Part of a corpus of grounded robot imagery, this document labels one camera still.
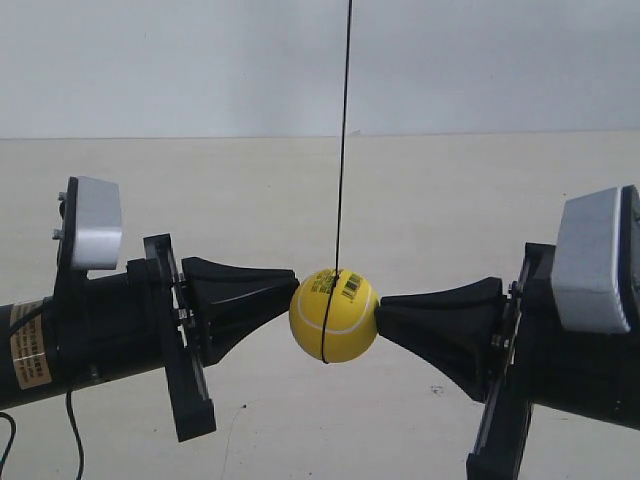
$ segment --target yellow ball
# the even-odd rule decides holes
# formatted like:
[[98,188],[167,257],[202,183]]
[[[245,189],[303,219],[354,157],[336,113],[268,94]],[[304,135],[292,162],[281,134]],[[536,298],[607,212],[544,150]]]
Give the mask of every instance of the yellow ball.
[[334,280],[333,268],[311,275],[300,284],[289,308],[289,324],[298,345],[313,358],[327,363],[359,357],[378,333],[374,318],[378,294],[364,277],[350,270],[339,270],[326,316]]

